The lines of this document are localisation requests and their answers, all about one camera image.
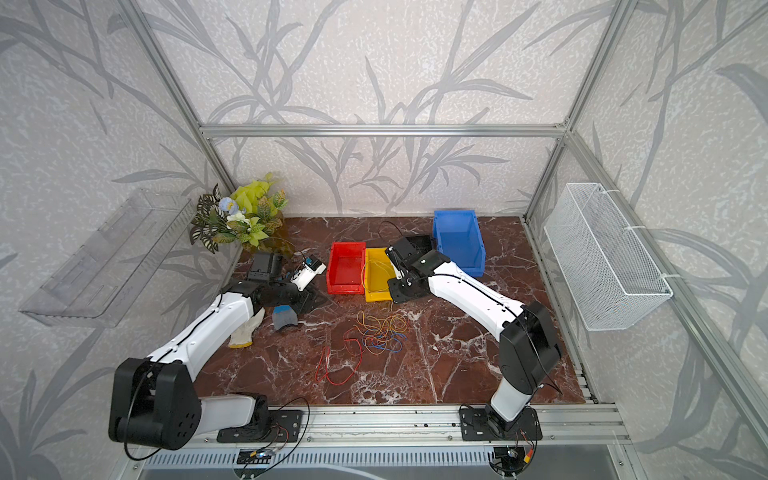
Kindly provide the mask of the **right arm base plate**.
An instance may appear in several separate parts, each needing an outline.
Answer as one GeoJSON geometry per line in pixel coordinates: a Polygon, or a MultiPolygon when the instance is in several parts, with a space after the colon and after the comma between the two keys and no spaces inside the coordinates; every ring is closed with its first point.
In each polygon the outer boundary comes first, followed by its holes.
{"type": "Polygon", "coordinates": [[[511,421],[504,420],[490,405],[458,409],[464,441],[531,441],[543,439],[537,410],[526,405],[511,421]]]}

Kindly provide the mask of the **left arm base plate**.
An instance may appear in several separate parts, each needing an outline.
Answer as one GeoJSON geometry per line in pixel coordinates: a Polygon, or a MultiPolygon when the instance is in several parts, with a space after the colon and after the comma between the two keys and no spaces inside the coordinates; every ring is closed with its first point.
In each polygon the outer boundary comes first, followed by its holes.
{"type": "Polygon", "coordinates": [[[255,412],[245,426],[222,429],[218,443],[295,443],[301,433],[304,412],[299,409],[255,412]]]}

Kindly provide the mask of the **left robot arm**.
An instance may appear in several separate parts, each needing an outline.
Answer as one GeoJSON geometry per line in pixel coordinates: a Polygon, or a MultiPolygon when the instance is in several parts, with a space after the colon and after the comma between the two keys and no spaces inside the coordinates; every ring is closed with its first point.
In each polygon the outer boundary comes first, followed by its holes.
{"type": "Polygon", "coordinates": [[[218,348],[233,334],[252,333],[268,307],[295,313],[312,309],[312,281],[325,264],[305,259],[288,276],[278,256],[259,253],[243,280],[231,281],[190,325],[144,358],[128,358],[115,371],[108,423],[109,438],[131,444],[179,450],[194,436],[216,433],[222,440],[263,439],[273,416],[265,396],[230,394],[201,398],[194,382],[218,348]]]}

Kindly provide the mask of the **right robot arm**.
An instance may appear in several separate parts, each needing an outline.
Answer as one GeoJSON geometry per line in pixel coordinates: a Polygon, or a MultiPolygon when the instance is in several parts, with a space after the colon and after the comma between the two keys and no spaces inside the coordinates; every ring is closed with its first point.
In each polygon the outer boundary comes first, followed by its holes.
{"type": "Polygon", "coordinates": [[[555,385],[551,371],[563,356],[548,309],[492,290],[448,256],[419,249],[408,237],[386,247],[385,254],[395,271],[387,285],[396,304],[431,294],[459,308],[498,343],[502,380],[484,409],[474,409],[475,416],[464,421],[463,437],[539,440],[530,402],[542,385],[555,385]]]}

